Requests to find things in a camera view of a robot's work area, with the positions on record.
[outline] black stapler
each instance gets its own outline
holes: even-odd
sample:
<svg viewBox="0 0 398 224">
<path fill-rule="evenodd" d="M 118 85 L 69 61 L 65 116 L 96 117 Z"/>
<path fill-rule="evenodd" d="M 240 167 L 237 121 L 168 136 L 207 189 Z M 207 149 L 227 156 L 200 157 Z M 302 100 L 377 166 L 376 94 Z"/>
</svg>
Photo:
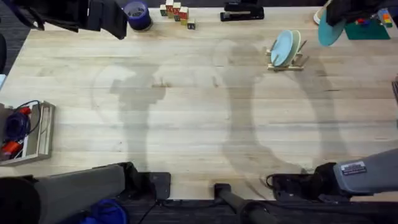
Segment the black stapler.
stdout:
<svg viewBox="0 0 398 224">
<path fill-rule="evenodd" d="M 264 18 L 264 9 L 257 5 L 257 0 L 229 1 L 225 3 L 224 10 L 220 13 L 223 22 Z"/>
</svg>

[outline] red object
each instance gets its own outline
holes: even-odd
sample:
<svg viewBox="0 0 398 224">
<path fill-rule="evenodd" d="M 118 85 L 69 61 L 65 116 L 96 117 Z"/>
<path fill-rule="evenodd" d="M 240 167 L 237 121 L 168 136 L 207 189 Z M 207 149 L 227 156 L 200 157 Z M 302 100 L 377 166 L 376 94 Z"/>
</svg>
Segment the red object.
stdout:
<svg viewBox="0 0 398 224">
<path fill-rule="evenodd" d="M 170 12 L 170 13 L 173 13 L 173 5 L 172 4 L 171 5 L 166 5 L 166 11 Z"/>
<path fill-rule="evenodd" d="M 174 15 L 178 15 L 180 13 L 180 8 L 173 8 Z"/>
<path fill-rule="evenodd" d="M 32 112 L 32 110 L 31 110 L 28 106 L 26 106 L 26 107 L 21 108 L 21 109 L 19 110 L 19 112 L 20 112 L 20 113 L 23 113 L 24 115 L 30 115 L 30 113 Z"/>
<path fill-rule="evenodd" d="M 11 155 L 22 148 L 22 145 L 15 141 L 7 142 L 3 147 L 2 151 L 5 155 Z"/>
</svg>

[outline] light wood tabletop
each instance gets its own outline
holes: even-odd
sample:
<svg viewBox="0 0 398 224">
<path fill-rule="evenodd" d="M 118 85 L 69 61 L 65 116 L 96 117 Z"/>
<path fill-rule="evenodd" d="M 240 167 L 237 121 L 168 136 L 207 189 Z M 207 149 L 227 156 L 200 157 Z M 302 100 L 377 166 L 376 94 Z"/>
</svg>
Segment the light wood tabletop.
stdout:
<svg viewBox="0 0 398 224">
<path fill-rule="evenodd" d="M 151 9 L 148 32 L 31 31 L 0 100 L 57 106 L 52 158 L 1 175 L 50 175 L 133 161 L 172 174 L 172 198 L 213 197 L 225 182 L 244 198 L 272 198 L 261 180 L 312 172 L 398 146 L 391 40 L 318 43 L 318 7 L 265 8 L 261 21 L 220 22 L 222 8 L 190 9 L 188 30 Z M 265 47 L 297 29 L 303 72 L 266 69 Z M 398 200 L 398 196 L 365 200 Z"/>
</svg>

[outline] gray robot arm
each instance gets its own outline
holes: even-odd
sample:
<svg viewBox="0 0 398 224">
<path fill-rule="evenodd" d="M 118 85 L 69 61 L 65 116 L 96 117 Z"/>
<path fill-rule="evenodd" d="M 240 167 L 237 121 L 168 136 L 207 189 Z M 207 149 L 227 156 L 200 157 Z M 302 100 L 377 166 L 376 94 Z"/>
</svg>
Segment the gray robot arm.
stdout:
<svg viewBox="0 0 398 224">
<path fill-rule="evenodd" d="M 398 149 L 333 167 L 338 186 L 349 194 L 398 191 Z"/>
<path fill-rule="evenodd" d="M 398 149 L 318 166 L 313 174 L 273 174 L 278 201 L 347 202 L 353 196 L 398 191 Z"/>
</svg>

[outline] blue cloth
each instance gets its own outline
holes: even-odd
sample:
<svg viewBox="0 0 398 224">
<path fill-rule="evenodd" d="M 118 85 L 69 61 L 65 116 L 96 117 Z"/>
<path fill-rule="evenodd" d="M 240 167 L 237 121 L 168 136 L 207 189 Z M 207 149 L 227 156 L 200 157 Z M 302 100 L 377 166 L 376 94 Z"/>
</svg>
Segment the blue cloth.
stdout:
<svg viewBox="0 0 398 224">
<path fill-rule="evenodd" d="M 80 224 L 127 224 L 127 213 L 115 200 L 104 199 L 91 206 L 91 215 Z"/>
</svg>

